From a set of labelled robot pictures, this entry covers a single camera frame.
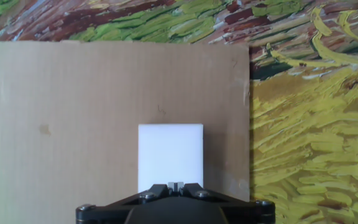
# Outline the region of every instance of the painted backdrop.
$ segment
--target painted backdrop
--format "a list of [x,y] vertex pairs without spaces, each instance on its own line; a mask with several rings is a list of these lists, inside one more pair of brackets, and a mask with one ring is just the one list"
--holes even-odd
[[358,0],[0,0],[0,40],[63,39],[248,43],[253,198],[358,224]]

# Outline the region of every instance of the painting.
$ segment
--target painting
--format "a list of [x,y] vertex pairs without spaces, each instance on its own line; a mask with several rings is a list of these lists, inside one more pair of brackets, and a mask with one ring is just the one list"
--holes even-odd
[[0,40],[247,44],[253,199],[358,224],[358,0],[0,0]]

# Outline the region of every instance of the bolt head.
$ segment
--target bolt head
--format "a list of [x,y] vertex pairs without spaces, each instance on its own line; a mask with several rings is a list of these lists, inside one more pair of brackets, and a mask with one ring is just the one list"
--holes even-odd
[[209,196],[209,192],[206,190],[199,190],[196,192],[196,197],[198,198],[205,198]]
[[152,198],[156,197],[156,195],[153,192],[144,192],[144,193],[141,193],[139,195],[139,197],[147,200],[147,199],[152,199]]
[[84,204],[84,205],[79,206],[78,209],[81,210],[81,211],[88,211],[88,210],[91,210],[91,209],[93,209],[95,207],[96,207],[96,205]]

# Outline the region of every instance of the red brushstroke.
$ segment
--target red brushstroke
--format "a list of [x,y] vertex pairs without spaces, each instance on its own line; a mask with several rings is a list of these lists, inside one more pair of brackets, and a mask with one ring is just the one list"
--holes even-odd
[[250,16],[253,16],[254,14],[252,13],[252,9],[246,9],[240,12],[236,12],[234,14],[231,14],[229,16],[226,16],[226,18],[224,18],[224,21],[227,24],[233,24],[241,19],[247,19]]
[[12,40],[16,35],[22,32],[18,40],[42,40],[42,41],[61,41],[69,38],[72,34],[86,30],[89,26],[97,26],[105,24],[112,19],[128,16],[130,14],[151,9],[157,6],[164,6],[175,2],[173,0],[156,0],[153,2],[145,2],[138,6],[127,7],[118,11],[108,11],[108,13],[98,15],[106,12],[106,9],[81,9],[76,10],[77,6],[73,6],[71,10],[61,13],[58,9],[61,4],[55,4],[49,10],[43,11],[51,0],[45,1],[41,4],[35,12],[35,15],[30,16],[24,22],[18,22],[19,26],[13,32],[6,32],[0,37],[0,40]]
[[239,10],[240,6],[237,4],[237,1],[233,1],[231,4],[228,4],[226,9],[230,12],[236,12],[237,10]]
[[267,18],[267,16],[262,16],[256,19],[250,19],[247,22],[235,24],[232,27],[225,28],[223,32],[225,33],[234,32],[237,30],[243,30],[243,29],[253,28],[253,27],[267,25],[267,24],[270,24],[270,20]]

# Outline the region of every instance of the white foam block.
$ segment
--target white foam block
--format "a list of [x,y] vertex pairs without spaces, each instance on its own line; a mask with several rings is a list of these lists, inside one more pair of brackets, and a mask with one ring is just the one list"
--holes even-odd
[[203,186],[202,124],[140,124],[138,192],[153,184]]

